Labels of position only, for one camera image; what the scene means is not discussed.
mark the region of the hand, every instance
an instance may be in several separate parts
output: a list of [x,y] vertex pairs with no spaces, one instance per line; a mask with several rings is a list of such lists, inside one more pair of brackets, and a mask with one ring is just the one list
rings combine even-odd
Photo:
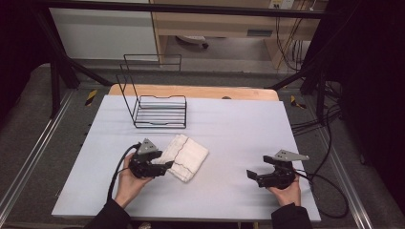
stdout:
[[118,190],[115,201],[122,208],[125,208],[136,198],[143,186],[153,179],[152,177],[137,178],[132,174],[128,166],[133,154],[134,153],[130,154],[124,159],[124,170],[119,173]]
[[294,203],[295,206],[301,206],[301,189],[298,175],[295,175],[295,180],[286,189],[275,187],[268,187],[267,189],[277,197],[280,206],[283,207],[291,203]]

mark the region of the aluminum rail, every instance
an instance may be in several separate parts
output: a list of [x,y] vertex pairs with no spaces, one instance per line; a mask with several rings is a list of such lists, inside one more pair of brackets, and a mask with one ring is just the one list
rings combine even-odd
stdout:
[[69,90],[62,99],[61,109],[53,119],[50,119],[41,136],[36,141],[35,146],[32,148],[29,156],[27,157],[24,165],[21,167],[18,175],[15,177],[7,193],[0,200],[0,228],[6,222],[12,207],[23,191],[27,181],[29,180],[33,169],[45,151],[49,141],[51,140],[54,131],[59,125],[60,120],[67,111],[72,95],[75,90]]
[[[315,105],[312,103],[310,99],[305,99],[306,104],[309,107],[309,111],[312,117],[316,118],[315,114]],[[317,132],[321,136],[321,140],[324,143],[325,149],[328,148],[330,136],[325,128],[318,129]],[[366,212],[366,209],[363,206],[363,203],[357,194],[354,185],[352,184],[352,180],[349,177],[348,172],[345,169],[344,164],[340,160],[339,154],[337,153],[336,149],[333,147],[333,144],[330,148],[330,165],[335,172],[336,178],[342,188],[342,191],[345,193],[346,197],[349,201],[349,206],[352,211],[352,216],[354,221],[357,224],[359,229],[373,229],[372,222],[370,221],[369,215]]]

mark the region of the folded cloth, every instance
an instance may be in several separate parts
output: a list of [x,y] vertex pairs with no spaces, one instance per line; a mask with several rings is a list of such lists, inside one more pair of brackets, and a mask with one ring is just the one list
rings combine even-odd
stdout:
[[208,150],[186,135],[176,135],[155,164],[164,164],[174,160],[168,171],[183,182],[190,180],[200,169]]

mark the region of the white tabletop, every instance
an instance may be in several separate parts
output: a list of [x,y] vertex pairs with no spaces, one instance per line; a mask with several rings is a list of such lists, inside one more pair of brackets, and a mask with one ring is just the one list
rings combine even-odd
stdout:
[[[268,174],[273,166],[263,162],[264,155],[274,156],[280,149],[298,153],[283,103],[187,98],[187,106],[186,129],[137,129],[122,96],[106,95],[53,209],[53,216],[95,216],[106,201],[114,170],[128,147],[147,137],[164,150],[175,135],[184,134],[209,150],[199,172],[188,183],[170,173],[156,177],[125,209],[132,218],[270,219],[270,214],[279,208],[277,199],[247,178],[246,169],[259,175]],[[303,169],[300,161],[293,165]],[[309,184],[300,180],[302,205],[312,221],[319,221]]]

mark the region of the black sleeve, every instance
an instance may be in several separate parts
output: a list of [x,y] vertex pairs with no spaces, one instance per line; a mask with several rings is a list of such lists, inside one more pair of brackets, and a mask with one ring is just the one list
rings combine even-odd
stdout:
[[271,214],[272,224],[274,229],[310,229],[310,224],[307,209],[297,207],[291,203],[281,207]]
[[103,209],[84,228],[85,229],[126,229],[131,218],[113,199],[108,200]]

